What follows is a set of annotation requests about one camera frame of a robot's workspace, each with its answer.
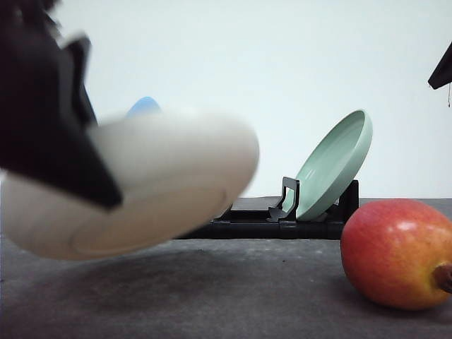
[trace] mint green plate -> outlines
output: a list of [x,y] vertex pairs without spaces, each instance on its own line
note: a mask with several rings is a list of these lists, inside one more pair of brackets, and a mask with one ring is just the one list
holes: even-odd
[[[342,119],[317,145],[296,179],[300,181],[297,220],[314,220],[347,189],[366,158],[372,140],[372,122],[363,110]],[[292,206],[288,190],[282,209]]]

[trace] white wall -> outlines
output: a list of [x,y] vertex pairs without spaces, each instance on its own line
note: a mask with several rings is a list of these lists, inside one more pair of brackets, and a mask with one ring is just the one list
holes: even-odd
[[356,108],[374,123],[362,197],[452,197],[448,88],[427,79],[451,41],[450,0],[63,0],[64,35],[93,42],[88,92],[101,121],[150,95],[221,107],[257,131],[245,196],[277,195]]

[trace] dish rack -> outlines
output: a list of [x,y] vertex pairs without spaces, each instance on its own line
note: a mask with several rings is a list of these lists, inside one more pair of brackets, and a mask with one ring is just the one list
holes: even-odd
[[[288,189],[294,191],[294,199],[292,206],[283,210]],[[273,206],[266,209],[230,206],[207,225],[178,239],[340,239],[345,223],[359,207],[359,182],[353,180],[336,203],[311,221],[296,219],[299,191],[299,180],[284,177],[281,197]],[[265,197],[242,198],[247,199],[266,201]]]

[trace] gray mat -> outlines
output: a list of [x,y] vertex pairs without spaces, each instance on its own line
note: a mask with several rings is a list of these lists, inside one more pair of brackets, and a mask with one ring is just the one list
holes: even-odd
[[[452,202],[429,201],[452,216]],[[0,338],[450,338],[452,301],[380,307],[346,280],[339,242],[173,240],[68,262],[2,241]]]

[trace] plate holder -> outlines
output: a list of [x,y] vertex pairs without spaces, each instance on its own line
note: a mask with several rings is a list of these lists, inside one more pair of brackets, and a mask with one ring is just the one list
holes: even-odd
[[[294,199],[290,208],[283,210],[288,189],[294,191]],[[299,180],[283,177],[281,196],[267,210],[230,206],[221,216],[179,239],[340,239],[345,223],[359,207],[359,182],[353,180],[338,203],[310,221],[296,218],[300,189]]]

